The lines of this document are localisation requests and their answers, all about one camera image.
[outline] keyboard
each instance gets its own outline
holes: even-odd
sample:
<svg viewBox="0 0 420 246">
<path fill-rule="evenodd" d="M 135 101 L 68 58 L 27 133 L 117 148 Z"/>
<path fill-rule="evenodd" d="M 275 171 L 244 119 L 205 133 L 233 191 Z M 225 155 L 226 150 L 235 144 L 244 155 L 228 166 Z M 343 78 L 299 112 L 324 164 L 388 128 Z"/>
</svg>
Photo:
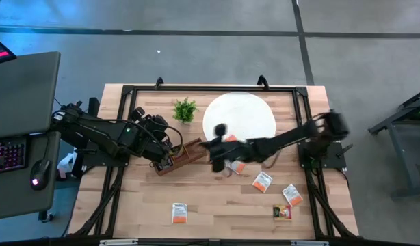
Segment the keyboard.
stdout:
<svg viewBox="0 0 420 246">
<path fill-rule="evenodd" d="M 0 139 L 0 173 L 26 167 L 26 137 Z"/>
</svg>

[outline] computer mouse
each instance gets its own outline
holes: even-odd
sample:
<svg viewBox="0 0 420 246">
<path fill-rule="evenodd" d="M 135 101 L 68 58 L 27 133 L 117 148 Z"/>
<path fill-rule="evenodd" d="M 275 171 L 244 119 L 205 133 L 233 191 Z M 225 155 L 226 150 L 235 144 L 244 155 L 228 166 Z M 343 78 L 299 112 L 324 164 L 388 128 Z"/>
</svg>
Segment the computer mouse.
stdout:
<svg viewBox="0 0 420 246">
<path fill-rule="evenodd" d="M 49 160 L 43 159 L 36 161 L 32 166 L 29 182 L 34 191 L 41 191 L 46 188 L 49 182 L 50 164 Z"/>
</svg>

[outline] gray desk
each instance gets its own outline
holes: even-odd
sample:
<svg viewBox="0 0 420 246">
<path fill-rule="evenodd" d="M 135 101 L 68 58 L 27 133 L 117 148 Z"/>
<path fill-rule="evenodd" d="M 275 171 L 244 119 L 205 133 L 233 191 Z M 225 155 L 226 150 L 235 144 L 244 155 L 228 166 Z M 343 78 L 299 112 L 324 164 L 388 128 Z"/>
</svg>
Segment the gray desk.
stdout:
<svg viewBox="0 0 420 246">
<path fill-rule="evenodd" d="M 0 174 L 0 218 L 46 211 L 52 207 L 60 136 L 58 132 L 31 136 L 27 149 L 28 167 Z M 43 159 L 46 147 L 46 158 L 52 161 L 49 183 L 43 190 L 34 191 L 29 183 L 31 168 L 37 160 Z"/>
</svg>

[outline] black metal frame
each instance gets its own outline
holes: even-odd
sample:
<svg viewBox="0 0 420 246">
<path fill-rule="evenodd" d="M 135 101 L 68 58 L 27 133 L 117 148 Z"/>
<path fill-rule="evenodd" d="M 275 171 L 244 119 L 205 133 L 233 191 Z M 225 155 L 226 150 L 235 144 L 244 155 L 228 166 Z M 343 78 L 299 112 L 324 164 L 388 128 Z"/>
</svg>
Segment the black metal frame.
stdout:
<svg viewBox="0 0 420 246">
<path fill-rule="evenodd" d="M 420 174 L 417 169 L 417 165 L 406 161 L 405 149 L 402 147 L 402 143 L 400 143 L 398 132 L 395 127 L 398 124 L 420 124 L 420 121 L 403 121 L 416 112 L 420 112 L 420 92 L 408 99 L 406 102 L 403 102 L 399 106 L 399 111 L 397 113 L 394 113 L 392 116 L 368 129 L 372 135 L 377 135 L 381 130 L 388 130 L 394 150 L 400 163 L 404 166 L 404 173 L 406 174 L 408 181 L 408 188 L 393 192 L 391 194 L 391 198 L 394 200 L 397 198 L 420 195 Z"/>
<path fill-rule="evenodd" d="M 302 97 L 304 109 L 306 112 L 307 120 L 312 118 L 311 115 L 311 108 L 309 105 L 309 98 L 307 93 L 306 87 L 270 87 L 268 82 L 266 81 L 265 77 L 260 76 L 257 82 L 257 85 L 262 86 L 247 86 L 247 85 L 164 85 L 163 79 L 158 78 L 155 85 L 124 85 L 122 87 L 122 93 L 120 97 L 120 104 L 118 109 L 118 119 L 122 119 L 122 116 L 125 111 L 125 102 L 127 96 L 131 95 L 131 103 L 129 105 L 128 117 L 131 115 L 131 112 L 135 109 L 135 103 L 137 101 L 137 93 L 139 91 L 219 91 L 219 92 L 286 92 L 292 95 L 293 99 L 293 106 L 296 113 L 296 122 L 298 126 L 302 125 L 302 116 L 299 104 L 299 97 Z M 300 166 L 304 168 L 306 182 L 309 184 L 315 184 L 312 177 L 312 167 L 310 167 L 309 163 L 305 163 L 305 159 L 302 158 L 302 146 L 298 145 L 298 154 L 300 156 Z M 101 193 L 101 200 L 99 206 L 94 211 L 93 215 L 89 218 L 89 220 L 84 224 L 84 226 L 75 232 L 73 235 L 87 235 L 90 230 L 94 227 L 94 235 L 102 235 L 102 224 L 103 224 L 103 217 L 104 217 L 104 210 L 106 205 L 109 203 L 110 199 L 112 199 L 111 211 L 109 215 L 108 226 L 103 235 L 106 236 L 113 236 L 114 226 L 116 222 L 116 215 L 118 210 L 118 201 L 120 198 L 120 188 L 122 185 L 122 179 L 124 175 L 124 167 L 118 168 L 118 173 L 116 175 L 115 181 L 110 188 L 111 176 L 113 173 L 113 167 L 107 167 L 107 171 L 105 173 L 105 179 L 103 183 L 103 189 Z M 338 226 L 343 226 L 339 220 L 337 220 L 336 215 L 333 213 L 331 208 L 328 206 L 327 200 L 327 193 L 326 193 L 326 185 L 324 182 L 324 176 L 322 173 L 321 167 L 317 168 L 317 181 L 318 181 L 318 189 L 312 188 L 311 185 L 308 185 L 308 193 L 309 193 L 309 202 L 311 207 L 311 214 L 312 214 L 312 222 L 313 222 L 313 229 L 315 233 L 315 238 L 320 239 L 324 237 L 324 234 L 320 228 L 319 224 L 319 216 L 317 211 L 316 205 L 316 198 L 319 199 L 320 204 L 323 206 L 324 215 L 326 218 L 326 225 L 327 225 L 327 235 L 334 236 L 334 228 L 335 225 L 337 228 Z M 342 236 L 353 236 L 351 232 L 348 232 L 343 227 L 342 230 L 338 230 Z"/>
</svg>

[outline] desk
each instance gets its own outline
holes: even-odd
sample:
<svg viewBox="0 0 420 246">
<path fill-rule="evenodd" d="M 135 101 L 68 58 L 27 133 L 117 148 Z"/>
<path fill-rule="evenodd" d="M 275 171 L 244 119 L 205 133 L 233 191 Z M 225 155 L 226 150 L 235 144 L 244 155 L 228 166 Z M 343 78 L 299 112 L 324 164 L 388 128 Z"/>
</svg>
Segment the desk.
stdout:
<svg viewBox="0 0 420 246">
<path fill-rule="evenodd" d="M 100 118 L 117 117 L 122 91 L 121 84 L 107 84 L 103 92 Z M 312 115 L 329 110 L 325 87 L 308 86 Z M 170 126 L 181 131 L 184 142 L 197 137 L 205 139 L 202 118 L 209 103 L 226 92 L 138 92 L 136 106 L 149 114 L 162 115 Z M 252 92 L 271 108 L 276 119 L 276 134 L 296 127 L 292 96 L 279 92 Z M 174 103 L 186 96 L 195 100 L 199 111 L 190 125 L 172 118 Z M 125 109 L 131 99 L 127 99 Z M 173 143 L 179 138 L 168 130 Z M 96 167 L 81 181 L 69 232 L 77 231 L 99 203 L 105 168 Z M 176 171 L 158 176 L 149 161 L 131 157 L 125 169 L 118 205 L 114 237 L 135 238 L 251 238 L 251 239 L 308 239 L 315 238 L 306 178 L 298 162 L 295 146 L 283 149 L 275 166 L 264 171 L 273 181 L 265 194 L 251 184 L 262 170 L 259 164 L 248 164 L 240 176 L 225 178 L 211 172 L 206 158 Z M 331 207 L 347 228 L 358 234 L 347 183 L 341 173 L 325 169 L 324 178 Z M 304 201 L 292 209 L 292 221 L 274 221 L 273 204 L 287 204 L 281 191 L 294 184 Z M 171 224 L 172 203 L 188 205 L 186 224 Z M 321 228 L 325 232 L 324 214 L 318 205 Z M 106 209 L 104 226 L 108 222 Z"/>
</svg>

